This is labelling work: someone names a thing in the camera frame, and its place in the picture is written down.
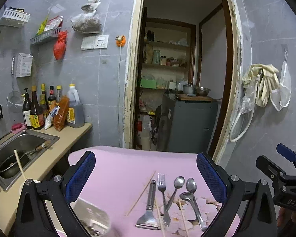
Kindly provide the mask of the person's right hand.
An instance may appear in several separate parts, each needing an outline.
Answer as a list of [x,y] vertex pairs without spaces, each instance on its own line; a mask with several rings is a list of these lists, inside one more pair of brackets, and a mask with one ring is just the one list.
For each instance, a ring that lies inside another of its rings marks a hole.
[[296,211],[280,208],[277,216],[277,236],[296,236]]

